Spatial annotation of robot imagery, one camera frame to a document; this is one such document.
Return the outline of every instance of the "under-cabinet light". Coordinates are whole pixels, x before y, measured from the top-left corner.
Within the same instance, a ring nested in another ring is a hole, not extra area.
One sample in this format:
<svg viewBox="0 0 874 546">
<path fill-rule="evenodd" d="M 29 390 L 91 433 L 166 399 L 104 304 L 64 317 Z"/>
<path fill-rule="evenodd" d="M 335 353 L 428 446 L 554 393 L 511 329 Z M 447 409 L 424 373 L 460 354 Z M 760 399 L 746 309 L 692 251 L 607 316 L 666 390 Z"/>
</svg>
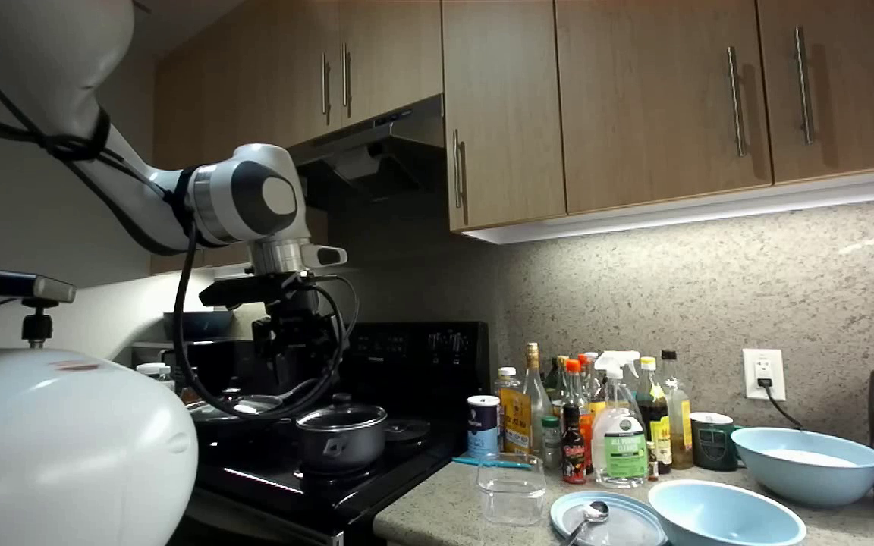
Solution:
<svg viewBox="0 0 874 546">
<path fill-rule="evenodd" d="M 865 174 L 823 175 L 823 179 L 806 179 L 806 181 L 785 181 L 775 187 L 763 186 L 763 187 L 751 187 L 738 193 L 694 198 L 694 201 L 591 213 L 591 214 L 564 214 L 564 219 L 480 226 L 480 230 L 460 230 L 460 234 L 495 242 L 495 247 L 512 247 L 512 242 L 535 242 L 535 239 L 649 230 L 649 226 L 672 226 L 672 224 L 698 224 L 698 221 L 770 214 L 770 213 L 793 213 L 793 208 L 827 208 L 827 207 L 872 202 L 872 201 L 874 201 L 874 169 L 865 169 Z"/>
</svg>

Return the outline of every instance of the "plate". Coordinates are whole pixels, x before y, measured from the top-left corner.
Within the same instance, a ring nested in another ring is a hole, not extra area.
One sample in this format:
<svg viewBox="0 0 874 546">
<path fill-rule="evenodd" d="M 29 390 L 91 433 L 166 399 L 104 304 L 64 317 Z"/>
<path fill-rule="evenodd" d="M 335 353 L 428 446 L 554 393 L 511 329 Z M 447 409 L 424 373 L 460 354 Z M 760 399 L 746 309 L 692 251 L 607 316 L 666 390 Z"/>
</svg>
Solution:
<svg viewBox="0 0 874 546">
<path fill-rule="evenodd" d="M 607 491 L 573 491 L 557 498 L 548 520 L 558 537 L 567 537 L 584 521 L 584 507 L 591 501 L 605 501 L 610 507 L 610 520 L 581 533 L 578 544 L 634 544 L 634 546 L 661 546 L 668 533 L 659 526 L 659 515 L 632 498 L 607 493 Z"/>
</svg>

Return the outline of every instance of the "mixing bowl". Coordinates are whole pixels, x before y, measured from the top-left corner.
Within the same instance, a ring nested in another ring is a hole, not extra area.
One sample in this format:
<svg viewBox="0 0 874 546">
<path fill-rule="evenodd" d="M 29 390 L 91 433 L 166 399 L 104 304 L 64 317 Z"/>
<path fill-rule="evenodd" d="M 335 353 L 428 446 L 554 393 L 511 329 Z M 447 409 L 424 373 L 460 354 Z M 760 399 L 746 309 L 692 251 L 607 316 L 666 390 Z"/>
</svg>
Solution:
<svg viewBox="0 0 874 546">
<path fill-rule="evenodd" d="M 806 537 L 806 526 L 784 504 L 722 483 L 659 483 L 649 507 L 672 546 L 789 546 Z"/>
<path fill-rule="evenodd" d="M 746 472 L 775 493 L 811 507 L 843 507 L 874 484 L 874 449 L 793 427 L 742 427 L 736 446 Z"/>
</svg>

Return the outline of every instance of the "wall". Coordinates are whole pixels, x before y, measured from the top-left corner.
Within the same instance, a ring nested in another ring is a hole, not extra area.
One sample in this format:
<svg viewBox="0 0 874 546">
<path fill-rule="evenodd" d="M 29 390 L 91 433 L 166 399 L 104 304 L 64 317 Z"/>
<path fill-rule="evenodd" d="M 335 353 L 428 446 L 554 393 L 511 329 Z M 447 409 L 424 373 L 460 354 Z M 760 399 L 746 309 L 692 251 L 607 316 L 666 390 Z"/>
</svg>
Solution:
<svg viewBox="0 0 874 546">
<path fill-rule="evenodd" d="M 362 317 L 490 320 L 495 365 L 520 365 L 524 341 L 543 354 L 676 350 L 694 409 L 744 426 L 785 421 L 744 396 L 742 350 L 784 350 L 784 406 L 868 440 L 874 202 L 506 249 L 449 237 L 428 193 L 331 219 Z"/>
<path fill-rule="evenodd" d="M 99 104 L 139 154 L 151 150 L 151 68 L 132 50 Z M 145 273 L 143 251 L 58 160 L 0 138 L 0 270 L 37 270 L 80 287 Z"/>
</svg>

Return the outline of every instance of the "cabinet handle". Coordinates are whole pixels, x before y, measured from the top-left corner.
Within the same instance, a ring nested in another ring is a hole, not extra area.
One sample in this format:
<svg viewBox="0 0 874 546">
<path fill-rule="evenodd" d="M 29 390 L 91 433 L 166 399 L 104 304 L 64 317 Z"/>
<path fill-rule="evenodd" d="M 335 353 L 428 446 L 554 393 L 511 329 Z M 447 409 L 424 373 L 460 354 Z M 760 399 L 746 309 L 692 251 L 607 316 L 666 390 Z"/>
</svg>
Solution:
<svg viewBox="0 0 874 546">
<path fill-rule="evenodd" d="M 344 55 L 344 106 L 347 114 L 352 118 L 352 55 Z"/>
<path fill-rule="evenodd" d="M 803 146 L 811 146 L 813 142 L 813 108 L 811 108 L 803 28 L 795 28 L 795 69 L 798 69 L 798 97 L 802 97 L 802 135 L 803 135 Z"/>
<path fill-rule="evenodd" d="M 742 69 L 738 69 L 738 49 L 730 45 L 730 85 L 731 85 L 731 121 L 736 121 L 736 150 L 746 150 L 744 138 L 744 101 L 742 101 Z"/>
<path fill-rule="evenodd" d="M 331 125 L 335 118 L 335 101 L 331 101 L 331 75 L 335 75 L 335 68 L 329 60 L 322 60 L 322 118 L 325 125 Z"/>
<path fill-rule="evenodd" d="M 469 214 L 469 146 L 460 138 L 460 131 L 456 131 L 456 202 Z"/>
</svg>

